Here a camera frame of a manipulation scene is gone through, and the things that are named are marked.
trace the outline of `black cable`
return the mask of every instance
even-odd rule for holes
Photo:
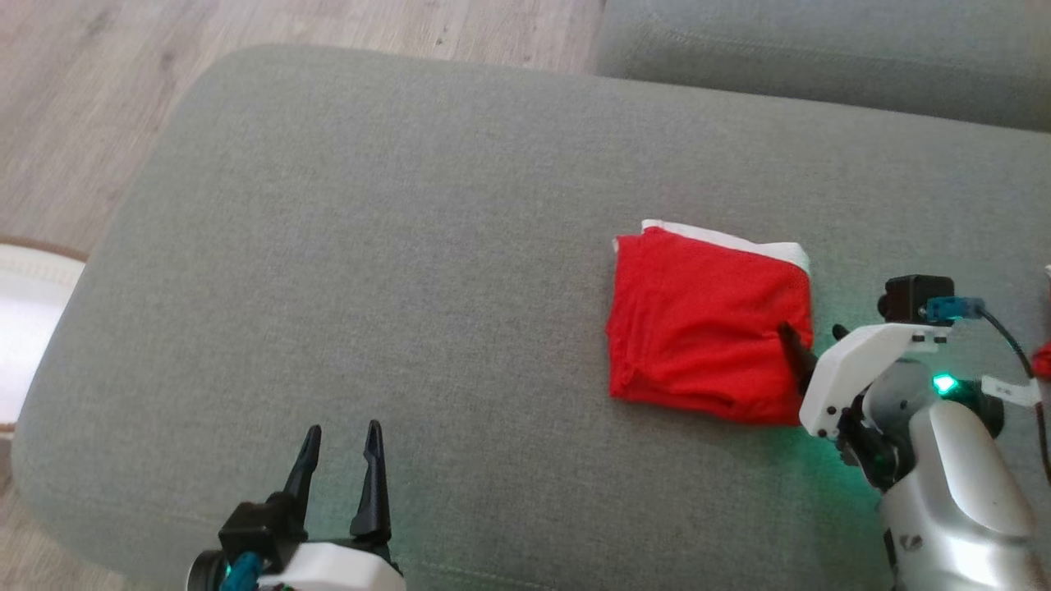
[[[1026,351],[1022,349],[1022,345],[1014,339],[1011,331],[1004,327],[1003,324],[996,320],[996,317],[989,313],[989,310],[985,309],[985,306],[978,306],[975,310],[978,315],[989,321],[989,324],[1000,332],[1004,339],[1007,340],[1007,344],[1010,345],[1011,350],[1014,354],[1018,355],[1018,361],[1022,362],[1023,369],[1026,370],[1026,376],[1032,380],[1036,376],[1033,373],[1033,366],[1029,363],[1029,355]],[[1048,428],[1044,422],[1044,401],[1038,401],[1033,405],[1033,410],[1036,411],[1036,437],[1039,440],[1040,444],[1040,460],[1044,462],[1044,476],[1047,478],[1048,484],[1051,485],[1051,457],[1048,453]]]

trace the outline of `folded red cloth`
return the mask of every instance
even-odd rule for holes
[[[617,238],[610,394],[798,425],[802,399],[778,326],[788,322],[812,345],[802,248],[666,222],[644,227]]]

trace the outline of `gray fabric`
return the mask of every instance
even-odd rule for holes
[[[91,257],[16,483],[64,544],[171,584],[311,423],[308,526],[343,534],[375,417],[414,591],[882,591],[877,494],[830,445],[606,396],[611,240],[661,217],[800,241],[820,347],[908,272],[954,277],[1033,344],[1049,161],[1049,136],[841,105],[239,53]],[[985,326],[949,351],[931,363],[1021,376]],[[1003,440],[1046,530],[1032,416]]]
[[[1051,130],[1051,4],[609,0],[598,72]]]

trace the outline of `green led light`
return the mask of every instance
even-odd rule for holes
[[[934,379],[931,380],[931,382],[934,383],[934,388],[937,390],[937,395],[940,396],[948,394],[949,391],[955,388],[956,385],[959,384],[959,382],[956,382],[956,379],[953,378],[952,375],[949,375],[948,373],[942,373],[935,375]]]

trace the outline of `white fabric edge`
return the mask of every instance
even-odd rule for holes
[[[770,259],[791,263],[792,265],[803,269],[803,272],[805,272],[807,277],[810,274],[810,258],[806,254],[806,251],[803,250],[803,247],[796,242],[756,244],[755,242],[749,242],[743,238],[721,231],[699,228],[697,226],[680,224],[677,222],[665,222],[663,220],[642,220],[642,230],[645,231],[646,228],[660,228],[664,231],[676,233],[684,238],[707,242],[708,244],[715,244],[724,248],[733,248],[734,250],[741,250],[742,252],[762,254],[764,257],[769,257]]]

